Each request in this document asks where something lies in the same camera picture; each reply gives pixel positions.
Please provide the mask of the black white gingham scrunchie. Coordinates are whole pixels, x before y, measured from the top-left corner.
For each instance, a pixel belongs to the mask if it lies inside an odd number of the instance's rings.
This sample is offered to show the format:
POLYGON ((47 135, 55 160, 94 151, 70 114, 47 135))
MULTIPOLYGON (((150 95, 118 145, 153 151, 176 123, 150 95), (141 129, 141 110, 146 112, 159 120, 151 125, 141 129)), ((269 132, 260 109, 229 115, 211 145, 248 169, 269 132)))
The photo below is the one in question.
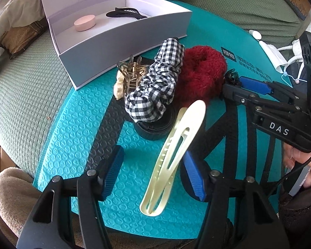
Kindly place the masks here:
POLYGON ((152 123, 163 117, 174 99, 184 53, 185 46, 177 38, 163 41, 148 73, 125 99, 125 110, 135 123, 152 123))

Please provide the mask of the white clothes hanger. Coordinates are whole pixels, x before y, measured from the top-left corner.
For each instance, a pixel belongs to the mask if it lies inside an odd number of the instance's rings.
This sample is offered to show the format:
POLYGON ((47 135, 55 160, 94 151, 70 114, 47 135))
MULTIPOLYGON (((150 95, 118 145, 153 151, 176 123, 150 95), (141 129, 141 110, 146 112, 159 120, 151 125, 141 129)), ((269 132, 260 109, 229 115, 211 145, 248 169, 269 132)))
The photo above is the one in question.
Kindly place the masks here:
POLYGON ((283 68, 281 79, 285 82, 285 84, 293 88, 292 80, 294 84, 307 83, 307 80, 303 80, 301 78, 305 64, 303 61, 302 48, 299 39, 294 40, 291 45, 280 47, 277 50, 279 52, 287 50, 293 52, 293 56, 287 61, 283 68), (296 76, 293 76, 294 69, 292 68, 294 66, 298 67, 298 72, 296 76))

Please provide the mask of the cream bead hair clip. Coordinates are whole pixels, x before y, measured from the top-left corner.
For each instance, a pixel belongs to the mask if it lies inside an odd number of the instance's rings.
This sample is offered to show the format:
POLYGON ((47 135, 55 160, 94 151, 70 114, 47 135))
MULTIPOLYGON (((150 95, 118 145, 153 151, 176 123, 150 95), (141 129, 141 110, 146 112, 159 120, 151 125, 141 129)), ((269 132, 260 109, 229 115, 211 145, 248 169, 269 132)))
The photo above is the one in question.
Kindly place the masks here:
POLYGON ((113 95, 116 100, 120 100, 125 96, 125 77, 118 71, 116 75, 116 83, 113 87, 113 95))

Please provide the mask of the white tube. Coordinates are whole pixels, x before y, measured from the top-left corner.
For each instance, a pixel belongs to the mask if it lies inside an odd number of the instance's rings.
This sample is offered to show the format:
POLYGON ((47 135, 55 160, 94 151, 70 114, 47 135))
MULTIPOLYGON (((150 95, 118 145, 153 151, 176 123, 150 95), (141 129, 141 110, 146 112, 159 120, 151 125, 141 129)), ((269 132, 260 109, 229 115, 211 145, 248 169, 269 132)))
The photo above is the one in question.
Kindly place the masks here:
POLYGON ((248 33, 255 39, 255 40, 261 40, 262 39, 262 35, 260 32, 258 32, 257 30, 249 30, 248 33))

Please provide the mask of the brown pillow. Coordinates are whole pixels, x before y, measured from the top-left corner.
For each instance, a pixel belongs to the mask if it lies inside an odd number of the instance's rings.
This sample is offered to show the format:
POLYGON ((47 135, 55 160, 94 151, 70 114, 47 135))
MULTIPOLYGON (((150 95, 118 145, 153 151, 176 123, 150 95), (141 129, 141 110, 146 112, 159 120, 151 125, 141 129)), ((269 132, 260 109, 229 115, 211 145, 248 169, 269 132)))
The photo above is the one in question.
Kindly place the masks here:
POLYGON ((7 51, 12 60, 24 53, 47 30, 46 19, 36 21, 28 26, 11 28, 0 38, 0 47, 7 51))

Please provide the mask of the pink round case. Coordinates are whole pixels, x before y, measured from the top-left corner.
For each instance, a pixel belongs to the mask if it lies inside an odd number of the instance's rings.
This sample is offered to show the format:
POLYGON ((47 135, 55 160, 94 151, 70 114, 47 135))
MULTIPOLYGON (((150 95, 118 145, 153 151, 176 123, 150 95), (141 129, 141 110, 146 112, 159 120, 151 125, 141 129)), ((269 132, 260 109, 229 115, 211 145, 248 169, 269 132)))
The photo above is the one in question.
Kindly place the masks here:
POLYGON ((96 25, 95 15, 86 15, 77 19, 74 23, 74 28, 78 32, 91 29, 96 25))

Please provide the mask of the lavender gift box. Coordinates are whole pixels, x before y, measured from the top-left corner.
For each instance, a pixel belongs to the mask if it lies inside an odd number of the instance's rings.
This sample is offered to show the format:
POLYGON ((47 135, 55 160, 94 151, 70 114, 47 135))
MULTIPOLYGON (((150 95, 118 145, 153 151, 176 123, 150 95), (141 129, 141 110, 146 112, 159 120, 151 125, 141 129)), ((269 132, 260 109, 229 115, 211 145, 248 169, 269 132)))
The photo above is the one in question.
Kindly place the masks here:
POLYGON ((192 12, 167 0, 41 0, 56 53, 74 89, 168 38, 183 38, 192 12), (116 7, 135 8, 145 19, 106 17, 116 7), (96 25, 78 32, 74 22, 95 15, 96 25))

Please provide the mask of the black hair band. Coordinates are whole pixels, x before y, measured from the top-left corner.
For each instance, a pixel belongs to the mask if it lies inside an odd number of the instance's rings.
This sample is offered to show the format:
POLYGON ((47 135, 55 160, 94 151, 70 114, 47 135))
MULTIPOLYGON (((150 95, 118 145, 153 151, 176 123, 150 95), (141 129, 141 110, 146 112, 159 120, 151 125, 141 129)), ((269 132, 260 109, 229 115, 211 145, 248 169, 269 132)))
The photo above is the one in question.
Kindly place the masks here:
POLYGON ((159 140, 168 136, 176 121, 177 111, 175 107, 168 106, 163 116, 154 122, 134 123, 135 132, 146 140, 159 140))

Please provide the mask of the beige plush toy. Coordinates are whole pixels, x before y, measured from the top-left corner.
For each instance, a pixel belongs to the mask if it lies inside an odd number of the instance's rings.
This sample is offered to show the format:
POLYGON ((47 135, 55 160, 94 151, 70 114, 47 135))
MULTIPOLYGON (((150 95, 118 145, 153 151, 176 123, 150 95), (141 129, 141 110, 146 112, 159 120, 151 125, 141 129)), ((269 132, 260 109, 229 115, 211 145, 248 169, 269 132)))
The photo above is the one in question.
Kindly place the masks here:
POLYGON ((13 245, 41 196, 32 183, 33 178, 17 167, 0 172, 0 230, 13 245))

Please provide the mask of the black long hair clip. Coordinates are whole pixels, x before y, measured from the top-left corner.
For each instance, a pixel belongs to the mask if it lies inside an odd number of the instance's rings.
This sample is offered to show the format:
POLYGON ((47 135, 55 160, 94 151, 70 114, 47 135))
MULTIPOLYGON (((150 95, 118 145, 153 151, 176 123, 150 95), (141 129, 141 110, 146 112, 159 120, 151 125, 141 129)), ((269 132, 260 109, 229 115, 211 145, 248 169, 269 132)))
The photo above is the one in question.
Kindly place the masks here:
POLYGON ((113 18, 131 17, 137 20, 147 18, 147 16, 144 16, 141 13, 139 13, 137 9, 131 7, 122 7, 122 8, 116 7, 114 11, 106 13, 106 17, 113 17, 113 18))

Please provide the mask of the green bed cover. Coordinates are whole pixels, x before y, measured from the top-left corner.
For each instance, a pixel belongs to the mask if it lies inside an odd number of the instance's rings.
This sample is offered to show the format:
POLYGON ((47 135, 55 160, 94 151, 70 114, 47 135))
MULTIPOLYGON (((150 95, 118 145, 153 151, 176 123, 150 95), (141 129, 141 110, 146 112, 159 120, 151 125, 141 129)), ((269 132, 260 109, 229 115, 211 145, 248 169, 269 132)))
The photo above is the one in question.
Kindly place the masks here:
MULTIPOLYGON (((245 30, 257 29, 266 42, 278 47, 290 43, 307 28, 284 0, 179 1, 245 30)), ((0 145, 29 175, 36 172, 52 120, 71 86, 48 32, 18 57, 0 60, 0 145)))

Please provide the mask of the red fluffy scrunchie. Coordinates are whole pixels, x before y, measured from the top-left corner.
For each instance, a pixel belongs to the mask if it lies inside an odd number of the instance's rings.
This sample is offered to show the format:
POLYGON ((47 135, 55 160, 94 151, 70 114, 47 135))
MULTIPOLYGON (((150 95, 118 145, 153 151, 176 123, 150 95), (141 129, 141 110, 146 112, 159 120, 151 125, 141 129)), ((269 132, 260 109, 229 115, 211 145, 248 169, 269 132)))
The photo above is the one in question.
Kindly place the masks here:
POLYGON ((226 71, 224 56, 214 48, 187 48, 175 89, 174 104, 188 107, 193 102, 202 100, 209 105, 220 94, 226 71))

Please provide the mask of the small black pearl hair clip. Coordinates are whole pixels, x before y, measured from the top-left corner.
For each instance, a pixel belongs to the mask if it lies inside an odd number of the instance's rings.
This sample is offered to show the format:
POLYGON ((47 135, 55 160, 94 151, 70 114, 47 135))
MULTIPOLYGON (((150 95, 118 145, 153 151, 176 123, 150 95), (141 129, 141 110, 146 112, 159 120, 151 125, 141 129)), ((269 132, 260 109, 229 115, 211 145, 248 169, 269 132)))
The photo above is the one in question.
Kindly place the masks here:
POLYGON ((241 86, 241 81, 239 79, 239 74, 235 69, 228 70, 224 75, 224 83, 230 85, 238 85, 241 86))

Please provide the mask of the white face mask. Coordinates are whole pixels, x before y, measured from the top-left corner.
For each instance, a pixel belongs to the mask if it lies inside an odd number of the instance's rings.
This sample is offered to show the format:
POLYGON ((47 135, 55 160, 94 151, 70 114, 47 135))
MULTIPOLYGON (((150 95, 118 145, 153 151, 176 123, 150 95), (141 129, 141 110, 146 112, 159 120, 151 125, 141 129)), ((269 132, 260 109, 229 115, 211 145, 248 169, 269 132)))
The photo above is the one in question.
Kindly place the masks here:
POLYGON ((264 41, 260 40, 259 45, 264 50, 264 53, 272 63, 274 69, 278 72, 283 74, 284 68, 288 64, 287 60, 284 56, 277 50, 277 48, 271 44, 267 44, 264 41))

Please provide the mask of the cream long hair clip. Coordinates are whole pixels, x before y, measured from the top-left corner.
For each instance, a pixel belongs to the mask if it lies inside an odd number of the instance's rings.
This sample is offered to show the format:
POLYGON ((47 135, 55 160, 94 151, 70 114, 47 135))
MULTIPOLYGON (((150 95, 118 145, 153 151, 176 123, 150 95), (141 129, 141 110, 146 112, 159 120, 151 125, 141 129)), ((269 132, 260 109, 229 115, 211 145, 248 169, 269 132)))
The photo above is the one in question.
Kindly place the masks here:
POLYGON ((147 190, 139 209, 146 216, 158 216, 166 207, 176 171, 185 152, 203 124, 206 104, 197 100, 188 108, 179 110, 154 166, 147 190))

